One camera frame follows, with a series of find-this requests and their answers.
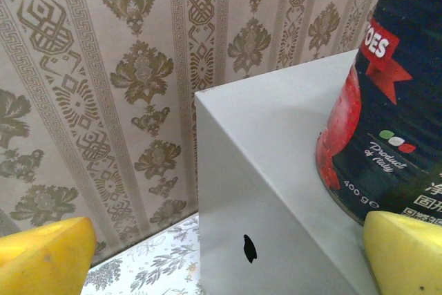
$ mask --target red star logo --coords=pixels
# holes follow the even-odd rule
[[[367,68],[367,76],[373,83],[384,93],[394,105],[397,105],[396,91],[394,90],[394,82],[408,81],[413,77],[402,68],[400,64],[393,59],[390,60],[387,67],[381,72],[373,63]]]

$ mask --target yellow object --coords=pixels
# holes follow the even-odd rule
[[[0,238],[0,294],[79,295],[96,243],[89,218]]]
[[[383,295],[442,295],[442,227],[369,212],[363,242]]]

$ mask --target wallpaper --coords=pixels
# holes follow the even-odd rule
[[[376,1],[0,0],[0,236],[88,216],[96,264],[190,216],[194,93],[357,48]]]

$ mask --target dark blue can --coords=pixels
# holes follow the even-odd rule
[[[379,0],[318,139],[331,196],[442,225],[442,0]]]

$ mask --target patterned wallpaper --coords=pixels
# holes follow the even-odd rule
[[[376,1],[0,0],[0,236],[88,216],[98,263],[189,216],[194,93],[358,47]]]

